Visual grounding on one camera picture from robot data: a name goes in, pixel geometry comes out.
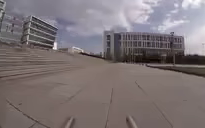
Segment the curb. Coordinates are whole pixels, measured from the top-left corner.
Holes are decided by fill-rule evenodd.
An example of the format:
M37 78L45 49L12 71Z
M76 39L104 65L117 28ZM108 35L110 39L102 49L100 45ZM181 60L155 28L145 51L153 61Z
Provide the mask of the curb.
M205 74L200 74L200 73L195 73L195 72L188 72L188 71L180 71L177 69L171 69L171 68L165 68L165 67L154 67L154 66L149 66L146 65L149 68L155 68L155 69L160 69L160 70L167 70L167 71L174 71L174 72L180 72L180 73L185 73L188 75L195 75L195 76L199 76L199 77L204 77L205 78Z

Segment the blue sky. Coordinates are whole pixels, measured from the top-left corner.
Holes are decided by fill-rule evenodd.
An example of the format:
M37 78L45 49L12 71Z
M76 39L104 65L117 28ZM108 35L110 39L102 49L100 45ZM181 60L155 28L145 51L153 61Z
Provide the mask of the blue sky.
M6 0L7 11L36 15L59 28L59 47L102 52L104 30L185 37L187 54L205 54L205 0Z

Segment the stone staircase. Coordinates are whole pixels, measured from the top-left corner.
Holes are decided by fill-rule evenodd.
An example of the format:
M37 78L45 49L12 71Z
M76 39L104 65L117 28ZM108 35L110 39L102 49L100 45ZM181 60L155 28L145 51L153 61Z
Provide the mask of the stone staircase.
M0 45L0 81L73 71L107 63L81 55Z

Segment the grass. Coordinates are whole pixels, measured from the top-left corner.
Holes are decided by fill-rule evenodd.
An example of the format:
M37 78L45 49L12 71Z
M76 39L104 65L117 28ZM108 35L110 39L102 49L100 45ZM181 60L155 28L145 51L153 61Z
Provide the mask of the grass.
M198 67L173 67L173 66L166 66L166 67L158 67L158 66L148 66L151 68L158 68L163 70L170 70L176 71L181 73L186 73L190 75L202 76L205 77L205 68L198 68Z

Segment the paved plaza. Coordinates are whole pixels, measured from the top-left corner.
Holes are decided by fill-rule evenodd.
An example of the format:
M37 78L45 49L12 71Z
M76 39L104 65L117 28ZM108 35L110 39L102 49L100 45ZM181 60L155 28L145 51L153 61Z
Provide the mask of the paved plaza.
M0 82L2 128L205 128L205 78L133 64Z

